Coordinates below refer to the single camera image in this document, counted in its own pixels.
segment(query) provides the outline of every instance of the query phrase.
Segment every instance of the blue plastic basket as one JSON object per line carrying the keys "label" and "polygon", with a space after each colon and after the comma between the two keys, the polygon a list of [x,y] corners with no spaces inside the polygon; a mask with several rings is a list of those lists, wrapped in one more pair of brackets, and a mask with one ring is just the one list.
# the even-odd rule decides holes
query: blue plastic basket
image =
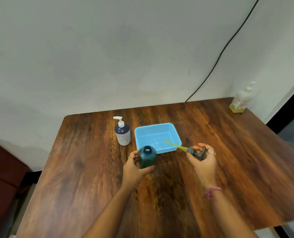
{"label": "blue plastic basket", "polygon": [[157,154],[175,151],[177,149],[177,147],[165,143],[164,140],[181,145],[181,140],[175,126],[171,123],[137,127],[135,129],[135,139],[137,149],[149,145],[156,149]]}

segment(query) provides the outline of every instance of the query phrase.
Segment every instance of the right hand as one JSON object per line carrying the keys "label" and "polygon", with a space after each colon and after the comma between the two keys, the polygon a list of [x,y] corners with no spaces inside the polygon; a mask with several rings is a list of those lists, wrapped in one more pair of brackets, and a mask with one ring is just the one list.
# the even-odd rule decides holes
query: right hand
{"label": "right hand", "polygon": [[192,148],[198,150],[199,152],[205,147],[206,151],[206,158],[203,161],[198,160],[192,154],[187,152],[187,158],[193,166],[193,169],[201,181],[202,186],[205,189],[210,187],[216,187],[216,169],[217,169],[217,160],[215,159],[215,152],[214,149],[204,143],[198,143],[198,146],[193,146]]}

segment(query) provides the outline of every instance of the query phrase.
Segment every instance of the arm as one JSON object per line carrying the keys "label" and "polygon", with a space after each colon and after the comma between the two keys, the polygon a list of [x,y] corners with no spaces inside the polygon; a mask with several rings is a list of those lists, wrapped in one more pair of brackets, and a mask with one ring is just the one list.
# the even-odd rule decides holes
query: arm
{"label": "arm", "polygon": [[[201,180],[201,184],[205,189],[208,189],[217,186],[215,179],[217,160],[215,159],[214,149],[210,145],[198,143],[198,146],[193,146],[194,149],[199,151],[202,150],[202,147],[206,147],[208,150],[205,160],[200,161],[190,153],[187,153],[187,157],[197,177]],[[214,216],[225,237],[257,238],[256,234],[245,224],[240,214],[221,191],[215,190],[212,192],[212,195],[211,204]]]}
{"label": "arm", "polygon": [[91,225],[89,230],[83,235],[83,238],[116,237],[121,225],[127,200],[143,178],[155,169],[155,166],[144,169],[136,167],[135,163],[138,161],[138,150],[131,152],[129,157],[131,158],[128,158],[123,168],[121,188],[111,199],[97,220]]}

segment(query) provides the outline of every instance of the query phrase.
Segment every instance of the left hand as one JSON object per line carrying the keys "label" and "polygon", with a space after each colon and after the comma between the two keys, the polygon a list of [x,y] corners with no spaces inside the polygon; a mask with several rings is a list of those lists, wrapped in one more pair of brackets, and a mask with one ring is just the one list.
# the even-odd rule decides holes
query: left hand
{"label": "left hand", "polygon": [[123,167],[123,180],[122,188],[125,188],[129,192],[133,192],[134,189],[141,183],[143,178],[154,171],[156,166],[149,166],[144,169],[139,169],[135,163],[138,161],[138,150],[135,150],[129,155],[132,158],[129,158],[126,164]]}

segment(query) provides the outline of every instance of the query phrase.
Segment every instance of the yellow liquid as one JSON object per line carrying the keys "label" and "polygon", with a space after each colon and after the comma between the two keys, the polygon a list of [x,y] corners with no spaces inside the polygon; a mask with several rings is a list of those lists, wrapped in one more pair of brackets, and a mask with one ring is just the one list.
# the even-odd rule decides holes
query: yellow liquid
{"label": "yellow liquid", "polygon": [[237,108],[234,107],[233,104],[231,104],[229,106],[229,108],[232,110],[233,113],[243,113],[243,111],[245,110],[245,108],[237,109]]}

